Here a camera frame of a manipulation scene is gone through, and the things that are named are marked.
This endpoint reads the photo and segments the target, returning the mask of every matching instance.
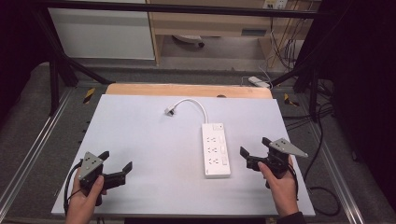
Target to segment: white power strip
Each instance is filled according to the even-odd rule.
[[[263,87],[263,88],[268,88],[270,85],[263,80],[257,78],[257,77],[250,77],[247,79],[250,83],[252,83],[255,86],[258,87]]]
[[[225,178],[231,174],[222,123],[202,124],[206,178]]]

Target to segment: plug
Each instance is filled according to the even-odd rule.
[[[165,115],[172,117],[175,114],[175,106],[171,105],[165,109]]]

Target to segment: black sleeve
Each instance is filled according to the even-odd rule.
[[[282,217],[276,221],[277,224],[305,224],[303,213],[298,212],[286,217]]]

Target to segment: human hand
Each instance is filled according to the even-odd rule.
[[[66,224],[83,224],[89,223],[93,211],[95,209],[96,199],[100,193],[106,194],[106,191],[102,191],[104,185],[104,178],[99,175],[95,183],[92,186],[90,194],[86,195],[86,191],[81,189],[81,185],[78,180],[79,168],[76,172],[72,193],[77,192],[70,199],[69,210],[67,212]]]
[[[296,186],[290,171],[287,171],[281,179],[277,179],[267,165],[259,161],[260,171],[270,185],[276,211],[281,217],[299,212],[297,205]]]

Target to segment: white table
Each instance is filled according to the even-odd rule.
[[[205,179],[204,116],[197,105],[182,103],[172,118],[163,113],[184,98],[204,105],[209,122],[224,123],[230,178]],[[106,174],[119,172],[129,161],[134,163],[126,185],[109,190],[103,197],[103,204],[95,209],[98,216],[271,216],[276,215],[271,191],[264,186],[262,174],[247,169],[239,155],[242,146],[251,155],[266,157],[263,137],[289,140],[276,100],[103,95],[73,165],[86,151],[99,155],[106,150],[110,152],[104,163]],[[314,216],[294,157],[293,162],[300,186],[300,210],[305,216]],[[62,194],[52,213],[64,213]]]

